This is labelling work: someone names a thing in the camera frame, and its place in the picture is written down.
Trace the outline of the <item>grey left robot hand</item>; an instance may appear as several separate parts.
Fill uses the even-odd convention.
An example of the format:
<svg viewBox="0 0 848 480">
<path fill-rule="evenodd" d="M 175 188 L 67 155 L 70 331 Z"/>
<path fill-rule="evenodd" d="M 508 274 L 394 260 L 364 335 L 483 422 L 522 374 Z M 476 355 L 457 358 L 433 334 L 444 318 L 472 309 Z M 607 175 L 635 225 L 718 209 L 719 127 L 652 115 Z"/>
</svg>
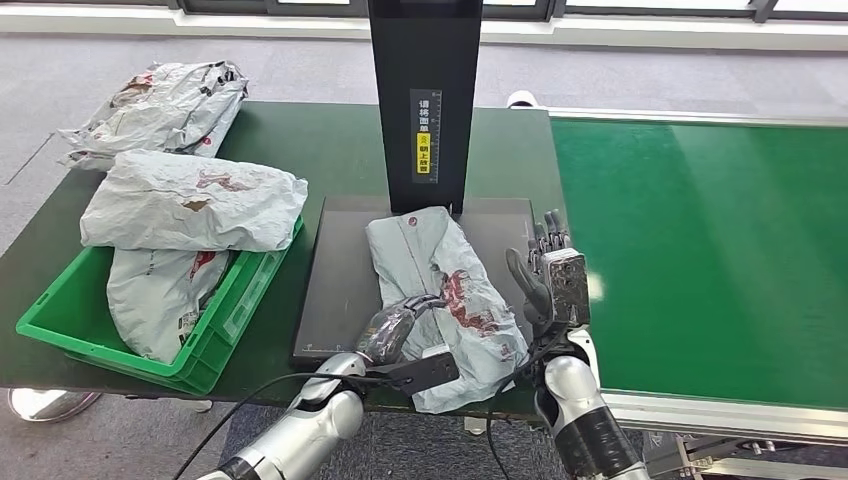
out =
<svg viewBox="0 0 848 480">
<path fill-rule="evenodd" d="M 397 363 L 418 318 L 427 311 L 445 306 L 444 298 L 423 294 L 384 307 L 368 321 L 356 341 L 354 352 L 371 366 Z"/>
</svg>

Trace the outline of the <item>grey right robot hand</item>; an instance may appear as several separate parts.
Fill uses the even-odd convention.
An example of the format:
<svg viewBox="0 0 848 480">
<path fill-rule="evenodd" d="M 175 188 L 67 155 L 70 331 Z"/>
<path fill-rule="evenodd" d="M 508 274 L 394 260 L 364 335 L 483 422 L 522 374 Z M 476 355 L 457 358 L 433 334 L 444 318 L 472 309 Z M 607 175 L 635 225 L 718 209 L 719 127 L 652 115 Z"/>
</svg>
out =
<svg viewBox="0 0 848 480">
<path fill-rule="evenodd" d="M 535 339 L 541 338 L 554 325 L 574 326 L 570 308 L 565 305 L 557 309 L 549 283 L 549 263 L 544 261 L 546 255 L 570 248 L 572 242 L 559 209 L 546 211 L 544 221 L 544 224 L 536 222 L 533 225 L 526 257 L 515 248 L 505 250 L 507 268 L 525 296 L 524 317 L 532 325 Z"/>
</svg>

